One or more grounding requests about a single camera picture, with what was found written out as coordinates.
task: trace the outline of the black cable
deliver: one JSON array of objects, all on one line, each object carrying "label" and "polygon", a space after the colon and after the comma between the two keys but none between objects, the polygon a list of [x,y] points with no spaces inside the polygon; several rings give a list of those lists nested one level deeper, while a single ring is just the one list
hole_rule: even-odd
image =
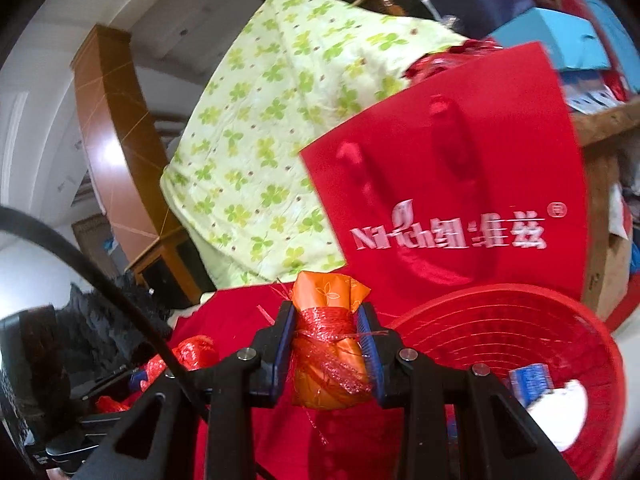
[{"label": "black cable", "polygon": [[[187,370],[178,362],[164,339],[156,332],[140,309],[131,303],[122,291],[111,283],[111,280],[89,258],[84,256],[65,237],[51,227],[30,215],[9,207],[0,206],[0,231],[20,237],[49,251],[91,283],[95,290],[100,292],[127,316],[164,360],[191,405],[203,420],[207,424],[209,423],[209,409],[188,377]],[[257,462],[255,463],[255,469],[264,480],[276,480],[271,473]]]}]

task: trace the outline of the red shopping bag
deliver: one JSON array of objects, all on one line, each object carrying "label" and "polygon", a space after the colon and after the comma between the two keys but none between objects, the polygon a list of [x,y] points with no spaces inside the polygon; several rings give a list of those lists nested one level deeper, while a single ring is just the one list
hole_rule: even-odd
[{"label": "red shopping bag", "polygon": [[539,44],[434,75],[302,157],[350,275],[382,314],[483,283],[580,297],[582,159]]}]

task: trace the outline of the orange fabric bundle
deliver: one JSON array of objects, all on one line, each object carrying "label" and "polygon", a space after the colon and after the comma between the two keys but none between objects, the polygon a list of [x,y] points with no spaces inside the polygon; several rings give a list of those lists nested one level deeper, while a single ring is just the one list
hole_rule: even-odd
[{"label": "orange fabric bundle", "polygon": [[339,410],[370,399],[353,313],[370,289],[343,274],[300,272],[291,291],[299,312],[292,348],[295,404]]}]

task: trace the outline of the blue box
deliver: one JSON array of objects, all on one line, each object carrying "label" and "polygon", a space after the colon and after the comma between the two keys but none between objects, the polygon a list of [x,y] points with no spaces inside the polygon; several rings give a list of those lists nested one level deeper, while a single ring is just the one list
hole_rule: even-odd
[{"label": "blue box", "polygon": [[591,22],[556,10],[529,9],[491,33],[502,46],[541,41],[556,70],[606,70],[607,53]]}]

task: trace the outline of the metal screw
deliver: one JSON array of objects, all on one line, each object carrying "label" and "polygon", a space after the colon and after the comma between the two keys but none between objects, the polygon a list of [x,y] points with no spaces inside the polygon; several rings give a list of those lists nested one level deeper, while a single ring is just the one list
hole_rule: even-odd
[{"label": "metal screw", "polygon": [[399,355],[402,361],[415,361],[418,358],[418,352],[413,348],[403,348]]},{"label": "metal screw", "polygon": [[240,359],[241,361],[250,361],[257,355],[257,353],[258,352],[256,352],[253,348],[248,346],[247,348],[239,349],[238,352],[236,352],[236,356],[238,356],[238,359]]},{"label": "metal screw", "polygon": [[484,363],[476,363],[471,367],[471,371],[478,377],[487,377],[491,373],[491,368]]}]

